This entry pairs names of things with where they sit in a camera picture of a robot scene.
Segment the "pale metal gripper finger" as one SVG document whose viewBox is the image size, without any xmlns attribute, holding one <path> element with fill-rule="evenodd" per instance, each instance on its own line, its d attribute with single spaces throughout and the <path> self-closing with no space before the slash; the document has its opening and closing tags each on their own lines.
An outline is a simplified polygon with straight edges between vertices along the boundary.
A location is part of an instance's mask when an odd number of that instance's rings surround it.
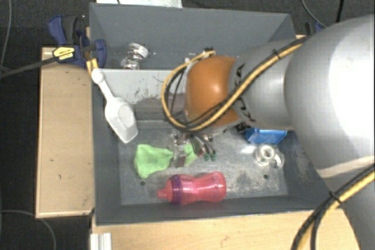
<svg viewBox="0 0 375 250">
<path fill-rule="evenodd" d="M 178 167 L 184 167 L 187 158 L 184 144 L 178 146 Z"/>
<path fill-rule="evenodd" d="M 173 146 L 173 159 L 179 160 L 179 158 L 182 155 L 182 145 L 180 144 L 179 136 L 176 133 L 173 134 L 172 146 Z"/>
</svg>

